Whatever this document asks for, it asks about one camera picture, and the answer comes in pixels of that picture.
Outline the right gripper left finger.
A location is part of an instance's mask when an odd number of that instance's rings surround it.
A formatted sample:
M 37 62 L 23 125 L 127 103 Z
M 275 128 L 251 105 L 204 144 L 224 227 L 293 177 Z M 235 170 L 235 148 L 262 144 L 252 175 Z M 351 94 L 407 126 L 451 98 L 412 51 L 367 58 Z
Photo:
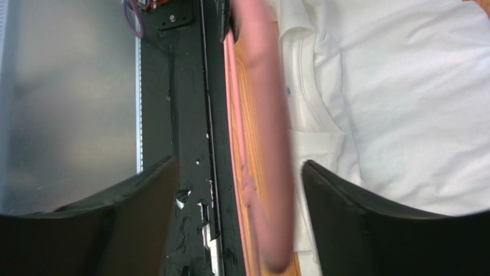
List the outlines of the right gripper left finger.
M 158 275 L 178 183 L 168 156 L 54 211 L 1 216 L 1 274 Z

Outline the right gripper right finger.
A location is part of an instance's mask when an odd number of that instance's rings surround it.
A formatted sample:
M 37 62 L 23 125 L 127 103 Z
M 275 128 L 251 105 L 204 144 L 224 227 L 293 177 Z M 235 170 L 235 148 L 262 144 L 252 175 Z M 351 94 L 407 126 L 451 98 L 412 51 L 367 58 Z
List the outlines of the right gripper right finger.
M 488 275 L 489 212 L 393 202 L 307 160 L 301 172 L 324 275 Z

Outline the pink wire hanger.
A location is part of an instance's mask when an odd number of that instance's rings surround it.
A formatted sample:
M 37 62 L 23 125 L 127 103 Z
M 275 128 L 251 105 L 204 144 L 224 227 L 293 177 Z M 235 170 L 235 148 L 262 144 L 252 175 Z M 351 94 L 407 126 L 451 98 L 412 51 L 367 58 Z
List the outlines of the pink wire hanger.
M 284 272 L 293 255 L 294 178 L 289 136 L 289 116 L 285 98 L 278 41 L 266 1 L 232 1 L 233 25 L 244 39 L 252 94 L 258 120 L 259 143 L 265 162 L 267 200 L 262 203 L 250 174 L 244 140 L 242 108 L 233 29 L 223 37 L 227 108 L 234 111 L 235 126 L 230 126 L 230 140 L 239 145 L 242 175 L 235 182 L 237 206 L 247 208 L 250 238 L 242 239 L 247 275 L 259 275 L 261 265 L 274 273 Z

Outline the white floral print t-shirt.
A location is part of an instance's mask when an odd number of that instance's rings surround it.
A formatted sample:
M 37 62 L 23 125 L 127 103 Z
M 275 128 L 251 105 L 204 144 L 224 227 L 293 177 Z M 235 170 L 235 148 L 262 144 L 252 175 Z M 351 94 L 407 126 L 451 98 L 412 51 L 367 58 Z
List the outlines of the white floral print t-shirt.
M 271 1 L 296 182 L 294 249 L 324 275 L 301 172 L 312 160 L 426 212 L 489 212 L 489 17 L 473 1 Z

